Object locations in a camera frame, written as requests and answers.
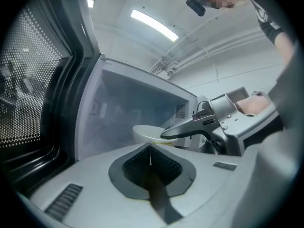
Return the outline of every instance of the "person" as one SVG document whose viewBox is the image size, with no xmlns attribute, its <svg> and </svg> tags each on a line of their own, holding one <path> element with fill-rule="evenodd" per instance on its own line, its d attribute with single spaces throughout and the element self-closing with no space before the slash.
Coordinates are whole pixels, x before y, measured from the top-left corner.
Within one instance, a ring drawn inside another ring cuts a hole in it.
<svg viewBox="0 0 304 228">
<path fill-rule="evenodd" d="M 245 0 L 197 0 L 204 7 L 233 8 Z M 256 9 L 259 25 L 266 37 L 275 45 L 287 65 L 294 53 L 295 33 L 284 13 L 277 16 L 277 4 L 274 0 L 251 0 Z M 261 113 L 270 101 L 262 94 L 236 102 L 236 107 L 244 114 Z"/>
</svg>

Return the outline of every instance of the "perforated metal screen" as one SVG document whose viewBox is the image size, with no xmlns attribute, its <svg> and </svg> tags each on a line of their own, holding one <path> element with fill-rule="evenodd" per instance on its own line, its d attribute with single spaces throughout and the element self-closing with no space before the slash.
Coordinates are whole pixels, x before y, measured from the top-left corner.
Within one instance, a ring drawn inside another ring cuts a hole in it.
<svg viewBox="0 0 304 228">
<path fill-rule="evenodd" d="M 39 140 L 43 103 L 61 58 L 25 7 L 0 53 L 0 147 Z"/>
<path fill-rule="evenodd" d="M 176 119 L 185 119 L 186 117 L 186 104 L 179 104 L 176 106 Z"/>
</svg>

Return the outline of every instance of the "fluorescent light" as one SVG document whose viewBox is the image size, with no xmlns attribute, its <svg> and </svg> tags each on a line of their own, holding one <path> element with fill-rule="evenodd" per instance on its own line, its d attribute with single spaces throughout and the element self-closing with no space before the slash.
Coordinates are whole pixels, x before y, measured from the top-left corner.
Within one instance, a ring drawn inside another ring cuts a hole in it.
<svg viewBox="0 0 304 228">
<path fill-rule="evenodd" d="M 157 20 L 151 18 L 148 15 L 145 15 L 144 13 L 141 13 L 137 10 L 133 10 L 131 17 L 158 30 L 159 32 L 164 34 L 166 37 L 168 37 L 170 40 L 172 40 L 173 42 L 178 39 L 178 36 L 173 31 L 171 31 L 170 29 L 165 27 L 163 24 L 161 24 Z"/>
<path fill-rule="evenodd" d="M 94 7 L 95 0 L 88 0 L 87 4 L 89 5 L 89 8 L 92 8 L 92 7 Z"/>
</svg>

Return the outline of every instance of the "ceiling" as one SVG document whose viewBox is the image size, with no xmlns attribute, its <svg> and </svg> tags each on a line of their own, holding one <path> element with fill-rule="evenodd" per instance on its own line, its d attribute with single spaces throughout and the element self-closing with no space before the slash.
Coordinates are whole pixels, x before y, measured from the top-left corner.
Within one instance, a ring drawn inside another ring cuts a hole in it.
<svg viewBox="0 0 304 228">
<path fill-rule="evenodd" d="M 133 9 L 161 22 L 179 39 L 172 42 L 131 18 Z M 149 71 L 163 57 L 169 68 L 190 66 L 193 61 L 190 58 L 227 43 L 229 38 L 252 35 L 258 26 L 250 2 L 234 9 L 207 8 L 205 16 L 199 17 L 186 5 L 186 0 L 95 0 L 90 13 L 102 53 Z"/>
</svg>

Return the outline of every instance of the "hand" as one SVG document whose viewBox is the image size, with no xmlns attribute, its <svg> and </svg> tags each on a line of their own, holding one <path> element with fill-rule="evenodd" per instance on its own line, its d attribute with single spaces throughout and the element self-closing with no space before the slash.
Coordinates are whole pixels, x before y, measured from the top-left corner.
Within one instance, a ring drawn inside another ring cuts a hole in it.
<svg viewBox="0 0 304 228">
<path fill-rule="evenodd" d="M 244 100 L 238 101 L 238 105 L 245 114 L 260 114 L 270 105 L 270 101 L 263 95 L 252 95 Z"/>
</svg>

